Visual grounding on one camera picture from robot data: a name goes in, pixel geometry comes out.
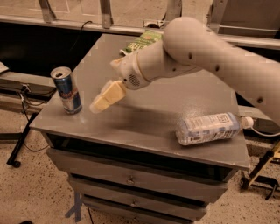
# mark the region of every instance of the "speckled floor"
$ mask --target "speckled floor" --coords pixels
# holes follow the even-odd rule
[[[18,132],[26,124],[26,118],[20,113],[0,110],[0,132]],[[46,146],[40,133],[31,131],[26,144],[34,149]],[[257,144],[247,141],[252,168],[258,159],[271,147],[269,143]],[[35,224],[75,223],[74,215],[65,214],[74,204],[74,192],[67,183],[67,174],[58,171],[45,154],[46,150],[31,152],[25,147],[18,160],[22,162],[16,169],[6,164],[15,145],[13,141],[0,144],[0,224],[18,224],[30,220]],[[271,164],[263,171],[280,181],[280,166]],[[240,193],[238,172],[229,181],[228,190],[219,200],[208,206],[206,216],[198,224],[243,224],[243,223],[280,223],[280,195],[265,200],[268,191],[250,188]],[[111,214],[91,210],[94,224],[140,224]],[[88,209],[81,207],[80,224],[90,224]]]

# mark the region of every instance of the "cabinet drawer front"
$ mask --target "cabinet drawer front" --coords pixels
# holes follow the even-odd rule
[[[49,149],[47,154],[56,166],[65,172],[169,193],[183,198],[215,202],[227,190],[227,186],[218,181],[188,177],[141,165],[55,149]]]
[[[144,221],[147,223],[155,224],[189,224],[192,223],[189,220],[180,219],[177,217],[172,217],[164,215],[161,213],[153,213],[150,211],[145,211],[137,208],[131,208],[129,206],[124,206],[114,202],[108,202],[102,199],[93,199],[86,196],[81,198],[82,202],[94,210],[102,211],[104,213],[120,215],[134,221]]]
[[[106,185],[100,182],[81,178],[69,177],[71,187],[78,193],[96,198],[112,200],[130,207],[141,207],[155,212],[178,216],[184,219],[198,221],[205,214],[205,208],[186,204],[175,199],[159,198],[147,192],[138,192],[131,189],[122,189],[115,185]]]

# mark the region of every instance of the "gray cabinet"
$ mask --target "gray cabinet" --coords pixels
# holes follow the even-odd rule
[[[206,213],[238,170],[249,169],[244,135],[190,147],[174,130],[179,116],[238,114],[235,92],[206,71],[156,80],[128,91],[96,115],[89,105],[114,75],[118,59],[135,37],[102,35],[73,71],[83,109],[67,115],[58,94],[31,124],[51,149],[48,156],[69,174],[85,205],[128,219],[189,223]]]

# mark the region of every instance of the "tabletop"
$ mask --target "tabletop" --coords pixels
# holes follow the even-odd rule
[[[238,115],[235,91],[211,73],[197,73],[153,81],[128,90],[124,99],[100,114],[88,106],[110,79],[117,79],[109,62],[135,37],[103,34],[74,69],[83,109],[68,115],[56,93],[31,124],[31,129],[99,144],[183,158],[210,165],[249,169],[243,133],[232,139],[182,146],[175,135],[181,116],[223,112]]]

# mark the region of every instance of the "soda can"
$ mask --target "soda can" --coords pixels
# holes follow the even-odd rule
[[[81,111],[81,98],[71,69],[65,66],[57,67],[52,70],[51,76],[65,111],[71,115]]]

